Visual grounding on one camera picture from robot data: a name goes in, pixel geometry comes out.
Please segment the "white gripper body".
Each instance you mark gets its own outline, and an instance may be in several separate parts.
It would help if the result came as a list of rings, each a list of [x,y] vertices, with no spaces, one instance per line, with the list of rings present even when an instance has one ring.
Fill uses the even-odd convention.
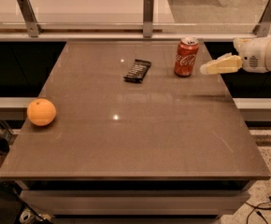
[[[242,68],[247,72],[266,73],[265,54],[270,39],[267,37],[236,38],[234,47],[242,59]]]

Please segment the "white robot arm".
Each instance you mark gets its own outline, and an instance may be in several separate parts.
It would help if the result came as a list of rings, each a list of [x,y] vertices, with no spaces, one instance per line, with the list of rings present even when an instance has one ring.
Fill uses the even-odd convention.
[[[200,67],[203,75],[229,74],[243,69],[251,73],[271,72],[271,37],[236,38],[237,55],[226,53]]]

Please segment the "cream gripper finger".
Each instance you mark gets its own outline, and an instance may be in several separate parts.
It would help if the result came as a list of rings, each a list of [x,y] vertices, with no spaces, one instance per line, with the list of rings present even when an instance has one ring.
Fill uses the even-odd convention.
[[[224,60],[224,59],[227,59],[229,57],[232,56],[232,53],[229,52],[229,53],[226,53],[226,54],[223,54],[222,56],[220,56],[217,60],[220,61],[220,60]]]
[[[200,67],[202,75],[228,74],[237,72],[242,67],[242,59],[237,55],[220,60],[212,60]]]

